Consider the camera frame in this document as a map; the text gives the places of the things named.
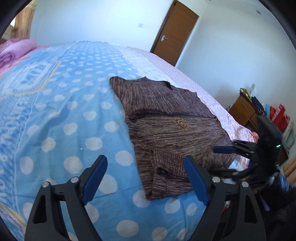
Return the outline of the brown knit sweater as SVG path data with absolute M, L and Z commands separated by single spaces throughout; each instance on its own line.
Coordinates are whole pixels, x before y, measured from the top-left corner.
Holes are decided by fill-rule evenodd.
M 111 86 L 125 111 L 137 169 L 148 200 L 192 190 L 183 159 L 192 156 L 207 170 L 228 168 L 236 154 L 215 154 L 231 140 L 196 93 L 167 81 L 112 77 Z

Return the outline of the dark clothes on desk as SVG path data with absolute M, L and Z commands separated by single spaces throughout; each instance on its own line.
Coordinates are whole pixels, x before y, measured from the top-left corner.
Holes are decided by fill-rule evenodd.
M 265 109 L 259 100 L 255 97 L 251 97 L 252 104 L 254 105 L 254 109 L 258 115 L 265 116 Z

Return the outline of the red gift bag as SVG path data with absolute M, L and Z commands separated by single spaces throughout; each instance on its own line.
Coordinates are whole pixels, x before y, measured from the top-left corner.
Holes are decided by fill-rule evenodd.
M 286 109 L 282 104 L 277 108 L 274 108 L 273 106 L 269 107 L 269 118 L 282 133 L 285 132 L 290 122 L 290 117 L 285 114 L 285 111 Z

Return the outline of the brown wooden desk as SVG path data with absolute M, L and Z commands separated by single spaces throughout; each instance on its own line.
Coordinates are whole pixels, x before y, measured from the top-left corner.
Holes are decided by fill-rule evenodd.
M 257 112 L 243 96 L 240 95 L 238 97 L 228 112 L 240 125 L 250 129 L 251 131 L 258 130 Z

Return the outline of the green item on desk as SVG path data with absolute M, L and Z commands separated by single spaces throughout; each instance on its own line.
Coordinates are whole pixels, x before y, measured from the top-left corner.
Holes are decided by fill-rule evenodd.
M 240 95 L 243 96 L 245 99 L 248 99 L 249 101 L 252 101 L 248 91 L 245 88 L 240 88 Z

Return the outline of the pink and blue bedsheet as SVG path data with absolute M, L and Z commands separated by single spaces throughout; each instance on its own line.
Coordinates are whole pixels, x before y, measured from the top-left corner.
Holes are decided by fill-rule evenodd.
M 193 233 L 205 210 L 193 192 L 145 199 L 112 76 L 196 92 L 231 139 L 254 140 L 202 87 L 152 53 L 89 41 L 38 47 L 1 69 L 1 218 L 17 240 L 42 183 L 65 183 L 99 155 L 108 168 L 86 210 L 103 240 L 186 240 Z

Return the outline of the brown wooden door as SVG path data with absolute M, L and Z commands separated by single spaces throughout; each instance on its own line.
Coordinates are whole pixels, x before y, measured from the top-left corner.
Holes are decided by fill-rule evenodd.
M 179 1 L 173 1 L 157 34 L 151 53 L 175 66 L 199 16 Z M 162 35 L 168 40 L 161 41 Z

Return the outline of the pink pillow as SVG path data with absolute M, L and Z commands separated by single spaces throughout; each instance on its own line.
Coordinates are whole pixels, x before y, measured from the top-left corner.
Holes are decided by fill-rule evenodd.
M 10 39 L 4 42 L 1 44 L 1 68 L 18 60 L 36 46 L 37 42 L 31 39 Z

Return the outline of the beige patterned curtain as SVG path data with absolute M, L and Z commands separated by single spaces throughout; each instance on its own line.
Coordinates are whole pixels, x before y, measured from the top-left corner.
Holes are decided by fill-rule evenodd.
M 18 38 L 20 40 L 30 38 L 31 26 L 36 6 L 37 1 L 33 0 L 16 15 L 15 26 L 11 30 L 12 38 Z

